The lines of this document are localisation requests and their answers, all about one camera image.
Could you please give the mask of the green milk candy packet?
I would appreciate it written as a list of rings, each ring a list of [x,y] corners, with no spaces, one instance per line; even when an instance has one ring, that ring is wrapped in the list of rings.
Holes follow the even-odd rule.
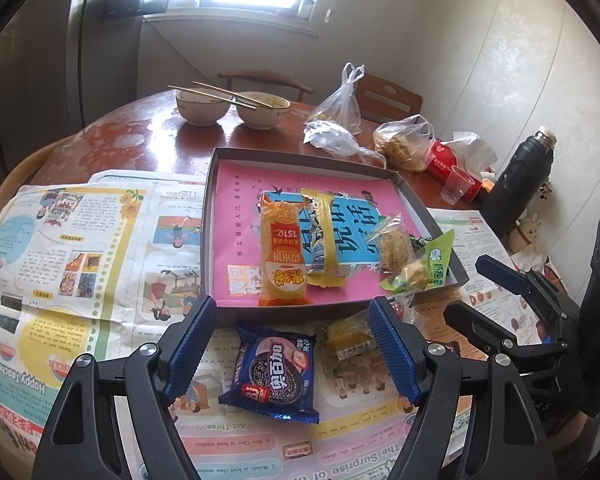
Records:
[[[400,294],[442,287],[449,269],[454,235],[451,230],[434,238],[420,252],[415,252],[415,260],[400,272],[387,274],[380,282],[380,288]]]

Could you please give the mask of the clear pastry packet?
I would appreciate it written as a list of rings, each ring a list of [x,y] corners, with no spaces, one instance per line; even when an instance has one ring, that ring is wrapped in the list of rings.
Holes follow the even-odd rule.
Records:
[[[415,260],[410,233],[402,214],[392,214],[383,218],[367,235],[366,242],[377,250],[381,273],[398,273]]]

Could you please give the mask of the clear yellow cake packet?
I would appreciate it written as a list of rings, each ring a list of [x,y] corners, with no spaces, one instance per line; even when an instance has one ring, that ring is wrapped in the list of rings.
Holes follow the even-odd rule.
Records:
[[[326,327],[325,349],[331,358],[344,361],[371,352],[373,348],[375,339],[365,311],[340,318]]]

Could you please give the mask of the blue Oreo cookie packet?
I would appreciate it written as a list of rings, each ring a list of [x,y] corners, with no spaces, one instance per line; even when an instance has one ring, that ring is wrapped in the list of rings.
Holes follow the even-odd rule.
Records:
[[[316,337],[240,323],[232,383],[219,404],[279,420],[316,424]]]

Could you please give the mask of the yellow snack packet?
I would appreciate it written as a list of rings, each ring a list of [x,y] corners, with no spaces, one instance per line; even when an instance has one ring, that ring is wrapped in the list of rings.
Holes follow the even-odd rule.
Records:
[[[309,218],[310,257],[308,284],[321,288],[340,288],[347,277],[340,269],[332,222],[334,196],[329,193],[302,188],[304,210]]]

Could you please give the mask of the black small snack packet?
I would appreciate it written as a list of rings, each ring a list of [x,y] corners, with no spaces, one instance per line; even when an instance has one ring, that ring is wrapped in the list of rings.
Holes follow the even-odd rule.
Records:
[[[432,241],[430,236],[414,236],[410,234],[408,237],[410,238],[414,252],[420,252],[422,248]]]

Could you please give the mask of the clear plastic cup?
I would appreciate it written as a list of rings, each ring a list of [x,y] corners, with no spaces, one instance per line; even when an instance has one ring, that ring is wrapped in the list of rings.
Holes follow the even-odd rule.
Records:
[[[474,197],[474,187],[477,181],[465,170],[453,165],[446,177],[440,196],[445,203],[455,205],[460,200],[470,203]]]

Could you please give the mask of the left student newspaper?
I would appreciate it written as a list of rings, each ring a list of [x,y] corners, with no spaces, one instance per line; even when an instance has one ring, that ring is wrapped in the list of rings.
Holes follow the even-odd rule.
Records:
[[[0,464],[30,472],[57,393],[83,352],[127,356],[202,293],[204,190],[136,179],[26,186],[0,212]],[[383,479],[414,412],[378,354],[318,372],[317,424],[219,404],[237,333],[220,328],[176,400],[205,479]]]

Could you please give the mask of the orange bread snack packet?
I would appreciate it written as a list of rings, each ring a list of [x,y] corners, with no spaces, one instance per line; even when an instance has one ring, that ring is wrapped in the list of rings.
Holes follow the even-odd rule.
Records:
[[[260,306],[310,303],[300,230],[300,204],[260,198]]]

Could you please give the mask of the crumpled clear plastic bag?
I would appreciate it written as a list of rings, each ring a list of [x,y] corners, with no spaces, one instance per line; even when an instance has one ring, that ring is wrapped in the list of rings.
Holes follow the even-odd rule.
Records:
[[[304,144],[319,148],[332,157],[338,159],[357,157],[364,164],[387,168],[384,155],[358,144],[355,135],[336,122],[312,120],[306,124],[303,133]]]

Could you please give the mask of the tied clear plastic bag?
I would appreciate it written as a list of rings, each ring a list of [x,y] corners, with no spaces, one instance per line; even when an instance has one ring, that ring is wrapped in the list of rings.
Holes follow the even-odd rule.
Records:
[[[352,63],[343,66],[340,86],[312,110],[307,122],[328,120],[345,128],[352,134],[361,132],[361,111],[355,97],[356,84],[365,76],[365,65],[355,67]]]

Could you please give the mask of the right white bowl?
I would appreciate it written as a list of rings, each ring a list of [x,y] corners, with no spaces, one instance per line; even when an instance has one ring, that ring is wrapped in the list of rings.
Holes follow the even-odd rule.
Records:
[[[253,110],[243,106],[236,107],[236,110],[242,122],[247,127],[256,130],[277,127],[291,109],[290,101],[265,92],[240,92],[238,100],[253,106]]]

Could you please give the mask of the left white bowl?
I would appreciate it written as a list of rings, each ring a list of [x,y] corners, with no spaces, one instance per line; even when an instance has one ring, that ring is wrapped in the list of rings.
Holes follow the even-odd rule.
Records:
[[[195,127],[214,125],[230,109],[229,102],[183,90],[178,90],[175,101],[180,115]]]

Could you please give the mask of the wooden chopstick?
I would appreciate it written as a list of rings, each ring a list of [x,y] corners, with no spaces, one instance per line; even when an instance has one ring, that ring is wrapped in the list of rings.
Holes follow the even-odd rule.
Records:
[[[236,99],[243,99],[244,101],[256,104],[257,106],[266,107],[266,108],[269,108],[270,110],[274,110],[273,105],[265,103],[261,100],[255,99],[252,96],[246,96],[243,93],[234,92],[232,90],[220,88],[220,87],[214,86],[213,84],[205,84],[204,82],[201,82],[201,81],[193,81],[193,84],[200,88],[216,90],[216,91],[222,92],[224,94],[227,94],[228,96],[234,96],[234,98],[236,98]]]
[[[173,90],[178,90],[178,91],[183,91],[183,92],[188,92],[191,94],[196,94],[197,96],[205,96],[206,98],[212,99],[212,100],[218,100],[218,101],[222,101],[222,102],[227,102],[236,106],[240,106],[240,107],[245,107],[248,108],[248,110],[256,110],[257,107],[244,103],[244,102],[240,102],[237,101],[235,99],[229,99],[229,98],[223,98],[222,96],[216,96],[215,94],[209,93],[209,92],[204,92],[201,90],[196,90],[193,88],[185,88],[185,87],[180,87],[180,86],[174,86],[173,84],[168,84],[168,88],[169,89],[173,89]]]

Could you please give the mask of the grey refrigerator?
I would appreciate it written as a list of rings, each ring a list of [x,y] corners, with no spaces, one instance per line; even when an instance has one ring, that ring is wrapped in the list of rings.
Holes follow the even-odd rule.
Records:
[[[136,98],[142,0],[0,0],[0,177]]]

